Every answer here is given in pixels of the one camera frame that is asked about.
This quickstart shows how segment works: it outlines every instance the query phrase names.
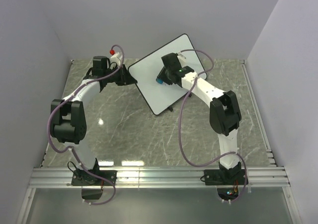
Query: glass panel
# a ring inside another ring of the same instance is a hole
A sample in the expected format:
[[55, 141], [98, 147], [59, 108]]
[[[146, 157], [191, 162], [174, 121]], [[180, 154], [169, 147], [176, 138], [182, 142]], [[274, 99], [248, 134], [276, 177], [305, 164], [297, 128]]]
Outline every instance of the glass panel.
[[215, 189], [121, 189], [106, 205], [81, 202], [79, 189], [38, 189], [28, 224], [291, 224], [282, 188], [253, 188], [232, 205]]

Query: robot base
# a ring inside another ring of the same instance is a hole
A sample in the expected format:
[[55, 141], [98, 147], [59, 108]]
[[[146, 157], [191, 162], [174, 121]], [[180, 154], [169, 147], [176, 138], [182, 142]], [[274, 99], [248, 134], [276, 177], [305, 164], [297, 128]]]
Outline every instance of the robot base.
[[245, 171], [241, 168], [241, 163], [239, 162], [235, 167], [227, 170], [219, 163], [220, 169], [206, 169], [204, 170], [204, 183], [206, 186], [216, 185], [218, 195], [224, 200], [233, 200], [238, 197], [239, 189], [238, 185], [244, 185], [245, 182]]
[[[89, 170], [91, 173], [96, 174], [100, 177], [103, 177], [115, 185], [117, 178], [116, 170], [99, 170], [98, 161], [96, 159], [93, 169]], [[95, 178], [87, 174], [84, 170], [76, 169], [72, 177], [72, 186], [99, 186], [96, 189], [82, 189], [81, 196], [85, 200], [98, 200], [103, 193], [103, 186], [111, 186], [110, 183], [104, 182], [101, 179]]]

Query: gray marble surface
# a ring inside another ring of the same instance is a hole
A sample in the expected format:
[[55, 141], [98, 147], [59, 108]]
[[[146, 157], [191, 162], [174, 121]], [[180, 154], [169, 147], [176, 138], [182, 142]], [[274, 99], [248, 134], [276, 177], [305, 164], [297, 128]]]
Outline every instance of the gray marble surface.
[[[136, 59], [127, 59], [126, 66]], [[92, 60], [75, 60], [63, 96], [69, 95], [92, 65]], [[203, 60], [204, 67], [210, 62]], [[242, 121], [238, 130], [239, 152], [249, 166], [269, 165], [266, 148], [247, 82], [238, 60], [216, 60], [207, 81], [238, 97]], [[177, 122], [181, 101], [173, 112], [155, 116], [135, 85], [107, 85], [85, 109], [86, 138], [92, 152], [104, 164], [172, 166], [187, 165], [178, 147]], [[182, 140], [188, 158], [205, 163], [220, 154], [217, 134], [209, 124], [209, 109], [195, 96], [188, 99], [182, 119]], [[56, 140], [58, 148], [63, 145]], [[43, 166], [66, 166], [72, 160], [69, 152], [55, 153], [48, 147]]]

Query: table surface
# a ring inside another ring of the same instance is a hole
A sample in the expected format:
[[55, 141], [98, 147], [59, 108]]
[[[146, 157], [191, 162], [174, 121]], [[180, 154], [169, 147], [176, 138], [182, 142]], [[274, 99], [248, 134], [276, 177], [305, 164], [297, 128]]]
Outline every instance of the table surface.
[[[103, 201], [110, 192], [104, 192]], [[292, 224], [282, 188], [253, 188], [232, 205], [215, 188], [117, 189], [106, 205], [82, 203], [79, 189], [36, 189], [28, 224]]]
[[[126, 66], [136, 62], [126, 59]], [[205, 68], [211, 64], [201, 60]], [[63, 97], [81, 83], [92, 66], [92, 60], [75, 60], [71, 66]], [[238, 148], [249, 166], [269, 165], [266, 146], [249, 94], [239, 60], [216, 60], [207, 81], [214, 86], [237, 94], [242, 114], [238, 130]], [[187, 165], [178, 146], [177, 122], [181, 100], [173, 105], [173, 112], [155, 116], [135, 85], [107, 85], [85, 109], [86, 138], [89, 147], [102, 165]], [[182, 118], [182, 142], [187, 157], [196, 164], [210, 161], [220, 154], [217, 134], [209, 124], [209, 108], [192, 96], [187, 100]], [[54, 140], [58, 148], [63, 144]], [[55, 153], [51, 147], [43, 166], [65, 167], [72, 160], [69, 152]]]

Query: whiteboard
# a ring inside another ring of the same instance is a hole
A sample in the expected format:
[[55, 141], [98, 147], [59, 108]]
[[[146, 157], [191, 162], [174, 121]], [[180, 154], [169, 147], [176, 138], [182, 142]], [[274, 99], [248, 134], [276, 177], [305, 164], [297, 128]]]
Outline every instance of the whiteboard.
[[[136, 84], [138, 90], [155, 115], [159, 115], [187, 93], [186, 89], [176, 84], [167, 85], [156, 82], [163, 68], [161, 57], [169, 53], [178, 53], [183, 49], [194, 49], [187, 34], [180, 35], [128, 68], [128, 72], [138, 82]], [[196, 52], [184, 52], [183, 55], [187, 58], [187, 66], [197, 73], [204, 70]], [[200, 77], [206, 79], [207, 75], [203, 73]]]

